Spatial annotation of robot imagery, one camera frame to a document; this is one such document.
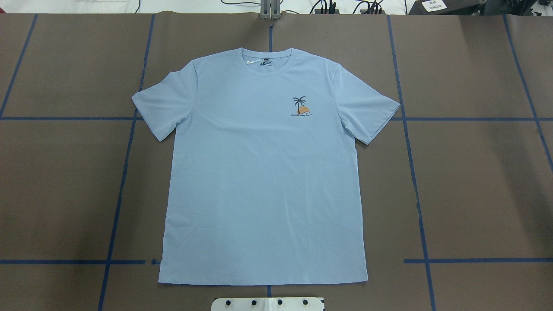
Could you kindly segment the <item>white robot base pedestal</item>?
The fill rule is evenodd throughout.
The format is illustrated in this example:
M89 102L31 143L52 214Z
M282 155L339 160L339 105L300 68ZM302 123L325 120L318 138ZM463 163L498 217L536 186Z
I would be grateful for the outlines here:
M212 311L324 311L320 297L217 298Z

